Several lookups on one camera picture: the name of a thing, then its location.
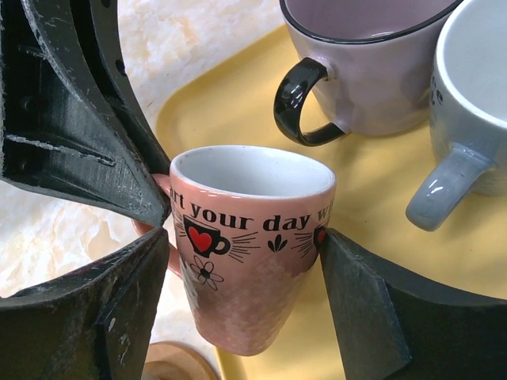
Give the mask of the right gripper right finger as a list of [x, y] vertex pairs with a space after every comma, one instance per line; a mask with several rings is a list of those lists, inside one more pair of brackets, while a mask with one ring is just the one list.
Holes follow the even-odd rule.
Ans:
[[347, 379], [504, 379], [506, 302], [425, 278], [318, 232]]

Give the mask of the pink mug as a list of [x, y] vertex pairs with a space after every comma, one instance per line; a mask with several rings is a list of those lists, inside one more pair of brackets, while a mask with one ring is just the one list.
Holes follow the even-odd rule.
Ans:
[[263, 352], [318, 257], [333, 170], [286, 150], [217, 145], [179, 154], [156, 181], [170, 197], [173, 270], [197, 331], [236, 355]]

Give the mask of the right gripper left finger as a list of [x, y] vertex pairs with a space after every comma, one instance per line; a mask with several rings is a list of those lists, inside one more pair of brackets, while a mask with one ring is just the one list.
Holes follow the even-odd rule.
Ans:
[[139, 379], [169, 258], [159, 227], [1, 300], [3, 379]]

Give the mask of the purple mug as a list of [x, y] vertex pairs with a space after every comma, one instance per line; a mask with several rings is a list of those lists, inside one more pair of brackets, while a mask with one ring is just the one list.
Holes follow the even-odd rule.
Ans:
[[455, 1], [282, 1], [299, 61], [274, 97], [278, 129], [321, 146], [350, 132], [393, 135], [429, 114], [440, 31]]

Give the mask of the light wooden coaster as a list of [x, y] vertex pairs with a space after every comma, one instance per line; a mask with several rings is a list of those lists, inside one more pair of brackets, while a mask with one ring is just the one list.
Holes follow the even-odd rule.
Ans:
[[219, 377], [197, 351], [165, 341], [149, 345], [141, 379], [218, 380]]

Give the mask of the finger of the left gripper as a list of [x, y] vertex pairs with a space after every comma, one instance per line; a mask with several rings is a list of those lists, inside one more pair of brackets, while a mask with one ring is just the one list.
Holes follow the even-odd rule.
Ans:
[[1, 178], [160, 226], [170, 160], [135, 97], [114, 1], [1, 4]]

